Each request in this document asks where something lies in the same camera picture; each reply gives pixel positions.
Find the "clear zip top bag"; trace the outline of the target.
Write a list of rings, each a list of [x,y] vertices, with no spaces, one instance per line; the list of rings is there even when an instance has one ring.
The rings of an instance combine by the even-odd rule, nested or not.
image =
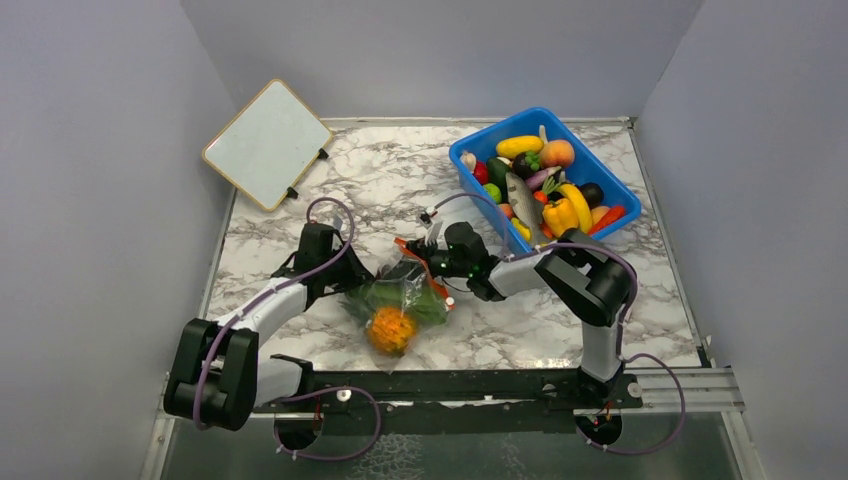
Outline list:
[[[455,300],[426,262],[395,240],[397,253],[375,278],[344,294],[341,306],[360,325],[377,369],[391,373],[424,330],[447,322]]]

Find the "beige fake garlic bulb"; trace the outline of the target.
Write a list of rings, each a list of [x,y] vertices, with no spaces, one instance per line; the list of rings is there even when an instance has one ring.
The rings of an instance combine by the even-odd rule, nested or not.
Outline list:
[[[460,154],[460,162],[470,171],[473,172],[475,170],[477,159],[476,156],[468,151],[463,151]]]

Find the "yellow fake squash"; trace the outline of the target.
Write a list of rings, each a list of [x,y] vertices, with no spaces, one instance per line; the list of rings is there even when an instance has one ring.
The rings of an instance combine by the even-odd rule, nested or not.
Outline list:
[[[519,154],[527,152],[539,153],[544,145],[544,141],[539,136],[522,135],[499,141],[495,151],[499,157],[514,159]]]

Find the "yellow fake banana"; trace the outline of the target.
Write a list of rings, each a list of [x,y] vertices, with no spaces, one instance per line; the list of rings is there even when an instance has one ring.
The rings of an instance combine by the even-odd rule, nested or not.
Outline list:
[[[565,201],[568,201],[571,204],[571,210],[573,211],[572,217],[577,220],[579,229],[583,233],[588,234],[593,226],[593,220],[585,196],[577,186],[569,183],[560,185],[558,187],[558,192],[563,196],[563,199],[560,201],[560,205],[564,206]]]

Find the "red fake pepper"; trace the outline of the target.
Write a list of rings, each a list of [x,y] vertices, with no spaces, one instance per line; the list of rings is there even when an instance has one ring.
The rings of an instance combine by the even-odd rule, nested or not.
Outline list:
[[[610,210],[608,213],[597,224],[593,224],[592,222],[592,226],[588,231],[589,235],[594,235],[600,232],[627,214],[627,210],[624,206],[616,205],[609,208]]]

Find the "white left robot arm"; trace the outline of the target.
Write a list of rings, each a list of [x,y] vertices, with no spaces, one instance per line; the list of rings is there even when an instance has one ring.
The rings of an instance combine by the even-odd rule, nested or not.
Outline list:
[[[269,283],[245,304],[215,320],[195,318],[181,333],[163,398],[166,413],[200,429],[236,431],[253,409],[279,399],[298,411],[313,401],[310,362],[260,347],[318,299],[373,280],[339,230],[304,225],[298,248]]]

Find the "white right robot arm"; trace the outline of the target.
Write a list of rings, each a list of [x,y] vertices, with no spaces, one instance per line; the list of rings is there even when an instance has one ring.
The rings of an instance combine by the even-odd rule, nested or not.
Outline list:
[[[583,353],[577,393],[600,407],[617,392],[623,372],[621,323],[638,290],[633,267],[578,228],[520,255],[498,257],[467,222],[450,225],[446,247],[417,239],[400,244],[423,260],[434,277],[464,279],[480,300],[496,302],[548,288],[582,322]]]

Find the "green fake leafy vegetable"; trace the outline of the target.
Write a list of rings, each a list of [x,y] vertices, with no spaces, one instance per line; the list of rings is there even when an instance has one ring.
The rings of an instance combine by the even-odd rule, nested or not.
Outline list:
[[[341,305],[361,323],[381,307],[400,308],[423,326],[444,324],[449,314],[445,298],[426,280],[375,281],[347,292]]]

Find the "orange fake pineapple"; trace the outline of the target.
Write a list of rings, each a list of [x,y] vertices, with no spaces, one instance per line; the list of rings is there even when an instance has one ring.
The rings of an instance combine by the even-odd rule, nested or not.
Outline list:
[[[396,307],[377,309],[366,325],[371,346],[381,354],[402,356],[418,332],[416,321]]]

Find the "green fake lime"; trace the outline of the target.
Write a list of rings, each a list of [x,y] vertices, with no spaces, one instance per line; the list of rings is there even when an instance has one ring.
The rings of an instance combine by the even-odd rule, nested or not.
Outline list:
[[[498,185],[494,183],[486,183],[482,186],[482,188],[491,197],[491,200],[495,204],[501,204],[503,202],[503,193]]]

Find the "red fake apple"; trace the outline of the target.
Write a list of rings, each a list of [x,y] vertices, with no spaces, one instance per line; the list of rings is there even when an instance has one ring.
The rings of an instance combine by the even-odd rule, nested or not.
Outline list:
[[[489,173],[485,162],[477,161],[473,167],[472,175],[480,185],[486,185],[489,182]]]

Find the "purple fake onion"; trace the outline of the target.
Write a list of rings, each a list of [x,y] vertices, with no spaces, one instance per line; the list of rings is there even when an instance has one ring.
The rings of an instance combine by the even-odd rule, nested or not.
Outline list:
[[[525,180],[525,183],[532,191],[538,190],[549,177],[556,176],[561,170],[562,168],[559,166],[539,170],[532,176],[528,177]]]

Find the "purple fake mangosteen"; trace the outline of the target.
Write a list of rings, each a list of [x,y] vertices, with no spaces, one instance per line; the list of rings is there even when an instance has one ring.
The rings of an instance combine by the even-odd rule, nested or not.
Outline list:
[[[523,180],[527,180],[541,170],[539,155],[534,151],[518,154],[512,160],[512,170]]]

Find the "fake peach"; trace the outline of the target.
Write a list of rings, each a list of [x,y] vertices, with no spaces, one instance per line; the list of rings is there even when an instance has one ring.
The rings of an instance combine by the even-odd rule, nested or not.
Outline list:
[[[548,141],[539,152],[539,160],[543,168],[567,169],[574,163],[575,157],[574,147],[567,140]]]
[[[609,210],[610,208],[605,205],[599,205],[593,208],[590,211],[593,224],[597,224],[608,213]]]

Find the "black mounting rail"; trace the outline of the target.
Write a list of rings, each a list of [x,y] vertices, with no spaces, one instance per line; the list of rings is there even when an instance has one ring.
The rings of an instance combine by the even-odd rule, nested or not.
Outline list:
[[[570,433],[576,416],[638,409],[633,374],[594,384],[576,369],[319,371],[316,399],[271,400],[254,410],[285,431],[328,436]]]

